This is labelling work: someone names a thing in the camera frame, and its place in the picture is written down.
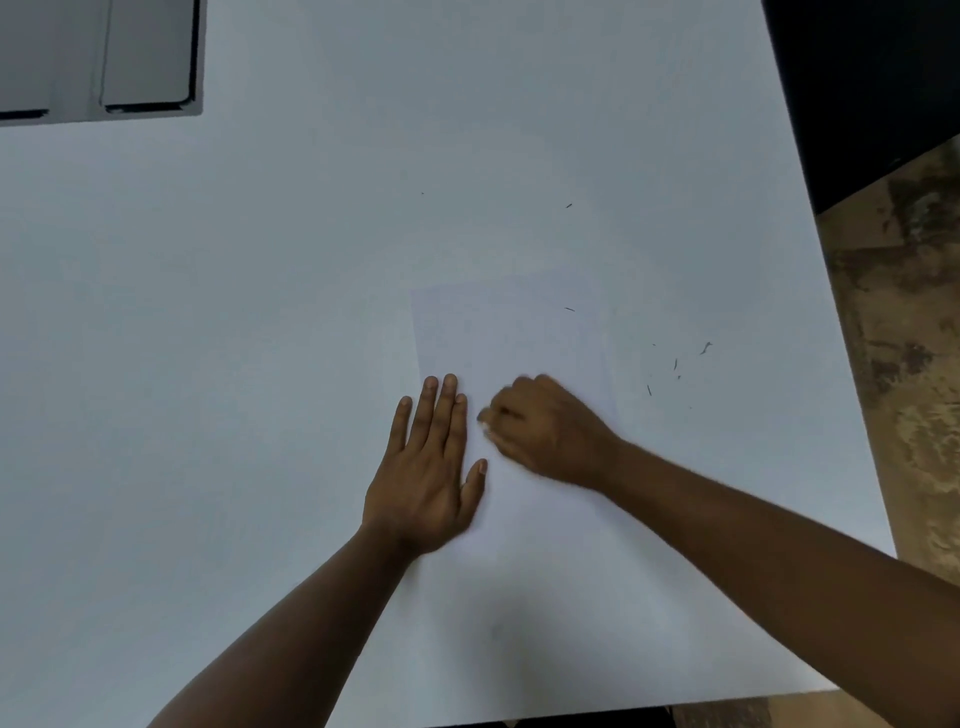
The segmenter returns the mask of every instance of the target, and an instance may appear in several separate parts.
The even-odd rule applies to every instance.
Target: floor
[[[897,552],[960,585],[960,137],[817,219]],[[677,706],[680,728],[874,728],[842,692]]]

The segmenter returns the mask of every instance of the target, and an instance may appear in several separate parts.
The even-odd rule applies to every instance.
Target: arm
[[[960,726],[960,589],[619,440],[548,376],[521,377],[479,419],[506,456],[645,523],[894,725]]]
[[[462,533],[483,496],[486,462],[460,475],[467,401],[448,375],[423,385],[410,438],[412,402],[396,410],[383,462],[359,530],[313,575],[187,685],[151,728],[317,728],[407,567]]]

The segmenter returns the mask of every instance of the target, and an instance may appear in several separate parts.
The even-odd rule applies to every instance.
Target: person's left arm
[[[347,544],[190,682],[151,728],[326,724],[340,690],[407,567],[470,525],[487,464],[461,488],[467,400],[447,375],[396,409],[383,462]]]

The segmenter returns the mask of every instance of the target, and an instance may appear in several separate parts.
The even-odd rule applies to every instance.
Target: hand
[[[434,409],[437,379],[423,383],[410,439],[412,401],[400,400],[383,462],[364,501],[363,525],[384,526],[414,557],[435,551],[467,530],[484,492],[487,461],[478,460],[461,488],[467,447],[467,398],[447,375]]]
[[[538,475],[598,489],[621,450],[603,421],[547,375],[522,376],[477,420],[501,453]]]

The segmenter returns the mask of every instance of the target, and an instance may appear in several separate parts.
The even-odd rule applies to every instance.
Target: forearm
[[[640,449],[617,460],[598,490],[775,639],[895,724],[960,724],[960,590]]]
[[[361,527],[201,672],[151,728],[323,726],[411,561]]]

